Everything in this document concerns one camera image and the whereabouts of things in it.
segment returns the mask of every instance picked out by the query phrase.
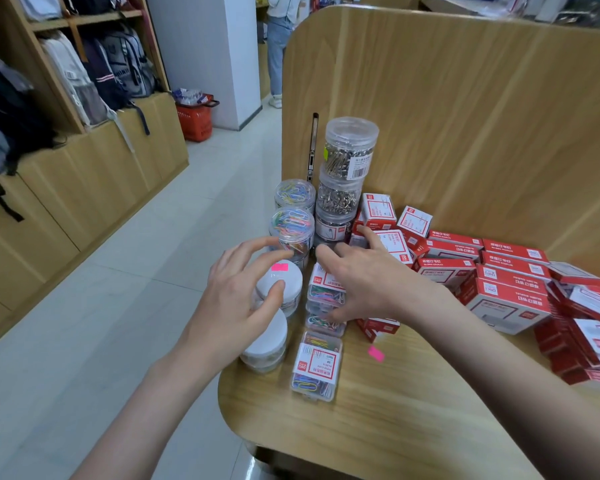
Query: person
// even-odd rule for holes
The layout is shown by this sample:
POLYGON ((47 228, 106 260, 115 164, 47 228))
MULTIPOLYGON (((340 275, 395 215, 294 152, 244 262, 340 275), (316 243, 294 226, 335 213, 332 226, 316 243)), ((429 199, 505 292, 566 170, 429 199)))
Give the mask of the person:
POLYGON ((267 65, 271 80, 269 104, 282 108, 282 60, 291 33, 303 18, 309 0, 269 0, 267 15, 267 65))
MULTIPOLYGON (((481 322, 437 283, 398 262, 363 227, 370 249, 321 244, 317 259, 342 282, 347 302, 329 318, 389 317, 423 336, 468 382, 547 478, 600 480, 600 410, 481 322)), ((258 279, 291 251, 252 254, 275 237, 243 242, 212 266, 182 336, 154 363, 73 480, 148 480, 167 441, 204 387, 267 327, 282 304, 277 282, 250 311, 258 279)))

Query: person in blue jeans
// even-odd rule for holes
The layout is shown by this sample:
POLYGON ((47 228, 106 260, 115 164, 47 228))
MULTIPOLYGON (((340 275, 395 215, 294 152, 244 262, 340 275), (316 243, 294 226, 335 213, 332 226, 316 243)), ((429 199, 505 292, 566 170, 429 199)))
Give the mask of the person in blue jeans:
POLYGON ((300 21, 299 12, 308 0, 269 0, 267 24, 267 64, 271 79, 269 104, 282 108, 282 60, 291 32, 300 21))

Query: forearm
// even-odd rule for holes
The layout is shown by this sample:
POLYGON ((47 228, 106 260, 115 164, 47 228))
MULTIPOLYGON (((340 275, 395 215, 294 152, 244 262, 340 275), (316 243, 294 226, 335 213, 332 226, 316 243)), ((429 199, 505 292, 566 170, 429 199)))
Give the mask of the forearm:
POLYGON ((416 330, 549 478, 600 478, 600 411, 460 304, 416 330))
POLYGON ((72 480, 149 480, 169 438, 213 372, 169 354, 153 364, 72 480))

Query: sneaker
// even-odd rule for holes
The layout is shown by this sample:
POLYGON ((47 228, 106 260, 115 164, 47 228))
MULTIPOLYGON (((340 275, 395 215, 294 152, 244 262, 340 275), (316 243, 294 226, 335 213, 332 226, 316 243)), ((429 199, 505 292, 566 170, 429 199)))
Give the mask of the sneaker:
POLYGON ((269 99, 269 104, 277 109, 282 109, 282 94, 271 96, 271 99, 269 99))

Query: red shopping basket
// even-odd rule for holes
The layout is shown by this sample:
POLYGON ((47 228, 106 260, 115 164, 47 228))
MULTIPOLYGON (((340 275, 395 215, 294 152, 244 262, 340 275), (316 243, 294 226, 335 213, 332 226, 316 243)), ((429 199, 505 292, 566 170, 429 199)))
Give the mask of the red shopping basket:
POLYGON ((211 137, 211 133, 213 133, 211 108, 220 104, 220 101, 216 101, 211 94, 205 94, 205 96, 209 101, 195 106, 176 103, 184 138, 198 143, 211 137))

